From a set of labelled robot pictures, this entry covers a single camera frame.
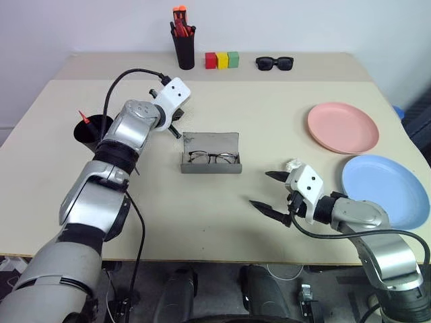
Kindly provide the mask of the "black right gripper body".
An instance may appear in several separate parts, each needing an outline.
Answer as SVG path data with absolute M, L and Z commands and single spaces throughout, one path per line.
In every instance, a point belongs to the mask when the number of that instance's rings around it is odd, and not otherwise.
M 293 216 L 306 217 L 307 206 L 304 202 L 304 197 L 298 191 L 294 190 L 291 192 L 287 197 L 287 202 L 288 214 L 291 219 Z

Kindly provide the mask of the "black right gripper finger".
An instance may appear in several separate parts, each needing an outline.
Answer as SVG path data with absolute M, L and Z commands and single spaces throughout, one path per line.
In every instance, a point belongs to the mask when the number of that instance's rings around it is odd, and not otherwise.
M 286 227 L 291 226 L 292 218 L 290 215 L 276 211 L 272 208 L 272 206 L 259 201 L 250 200 L 249 202 L 254 208 L 256 208 L 265 216 L 284 224 Z
M 286 183 L 290 173 L 284 172 L 284 171 L 267 171 L 265 172 L 267 176 L 270 178 L 273 178 L 274 180 L 277 180 L 278 182 Z

